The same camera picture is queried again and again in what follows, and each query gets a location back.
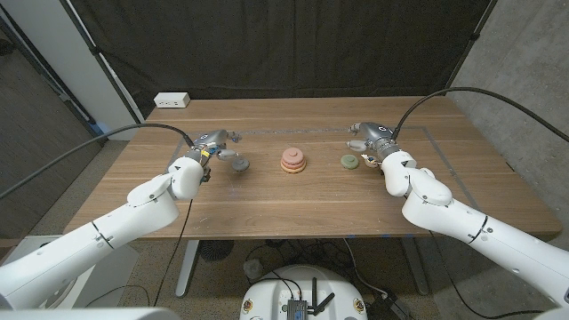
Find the table leg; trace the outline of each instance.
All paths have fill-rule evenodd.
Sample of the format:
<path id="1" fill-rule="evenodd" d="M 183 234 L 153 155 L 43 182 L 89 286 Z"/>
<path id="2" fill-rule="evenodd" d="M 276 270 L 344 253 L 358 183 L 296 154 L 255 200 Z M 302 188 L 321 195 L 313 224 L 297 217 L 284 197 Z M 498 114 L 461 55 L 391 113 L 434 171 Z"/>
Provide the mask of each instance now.
<path id="1" fill-rule="evenodd" d="M 183 298 L 188 294 L 189 280 L 197 261 L 198 246 L 199 240 L 188 240 L 184 261 L 181 263 L 178 285 L 176 285 L 176 297 L 178 298 Z"/>
<path id="2" fill-rule="evenodd" d="M 415 285 L 417 286 L 417 292 L 420 295 L 429 294 L 429 284 L 427 283 L 427 276 L 425 276 L 425 270 L 421 261 L 421 256 L 419 255 L 419 249 L 415 243 L 415 239 L 411 237 L 401 238 L 401 244 L 405 251 L 405 257 L 409 263 L 409 268 L 411 269 L 411 274 L 415 280 Z"/>

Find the white wall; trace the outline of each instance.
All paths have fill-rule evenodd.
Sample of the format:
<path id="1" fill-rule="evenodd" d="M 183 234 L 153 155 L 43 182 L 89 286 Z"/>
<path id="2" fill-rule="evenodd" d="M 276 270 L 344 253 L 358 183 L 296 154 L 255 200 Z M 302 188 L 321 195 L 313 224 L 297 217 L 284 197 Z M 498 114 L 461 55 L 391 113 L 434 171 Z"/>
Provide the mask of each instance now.
<path id="1" fill-rule="evenodd" d="M 112 83 L 58 0 L 0 0 L 104 132 L 134 124 Z M 136 130 L 110 139 L 129 140 Z"/>

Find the green ring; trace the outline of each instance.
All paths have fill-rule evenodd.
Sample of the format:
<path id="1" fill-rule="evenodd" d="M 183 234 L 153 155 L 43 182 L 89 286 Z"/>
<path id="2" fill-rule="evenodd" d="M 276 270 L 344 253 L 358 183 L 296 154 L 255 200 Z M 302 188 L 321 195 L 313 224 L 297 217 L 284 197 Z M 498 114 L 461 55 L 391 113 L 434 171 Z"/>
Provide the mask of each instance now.
<path id="1" fill-rule="evenodd" d="M 344 155 L 340 159 L 340 163 L 344 168 L 352 170 L 357 168 L 359 165 L 359 160 L 357 160 L 356 156 L 354 155 Z"/>

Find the orange ring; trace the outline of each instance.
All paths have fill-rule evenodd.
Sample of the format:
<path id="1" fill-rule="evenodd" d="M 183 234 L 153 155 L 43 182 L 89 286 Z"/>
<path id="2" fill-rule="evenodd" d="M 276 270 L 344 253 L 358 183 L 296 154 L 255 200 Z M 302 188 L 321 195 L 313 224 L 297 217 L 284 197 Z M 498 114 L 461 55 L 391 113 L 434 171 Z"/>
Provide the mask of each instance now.
<path id="1" fill-rule="evenodd" d="M 304 170 L 304 168 L 306 168 L 306 161 L 304 162 L 304 164 L 302 165 L 302 167 L 298 168 L 298 169 L 289 169 L 287 167 L 285 167 L 283 165 L 283 162 L 281 162 L 281 168 L 288 173 L 298 173 L 301 172 L 302 170 Z"/>
<path id="2" fill-rule="evenodd" d="M 296 170 L 296 169 L 302 167 L 304 164 L 306 164 L 305 159 L 302 159 L 302 161 L 298 164 L 288 164 L 287 162 L 285 162 L 285 160 L 281 159 L 281 165 L 287 169 L 290 169 L 290 170 Z"/>

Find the black curtain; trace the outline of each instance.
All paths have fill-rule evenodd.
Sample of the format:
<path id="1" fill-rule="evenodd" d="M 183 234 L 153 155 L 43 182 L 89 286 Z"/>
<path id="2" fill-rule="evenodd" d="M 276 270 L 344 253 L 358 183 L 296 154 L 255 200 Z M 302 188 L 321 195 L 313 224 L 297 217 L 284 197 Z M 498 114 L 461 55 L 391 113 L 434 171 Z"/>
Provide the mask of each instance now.
<path id="1" fill-rule="evenodd" d="M 490 0 L 73 0 L 146 117 L 192 99 L 424 95 L 444 88 Z"/>

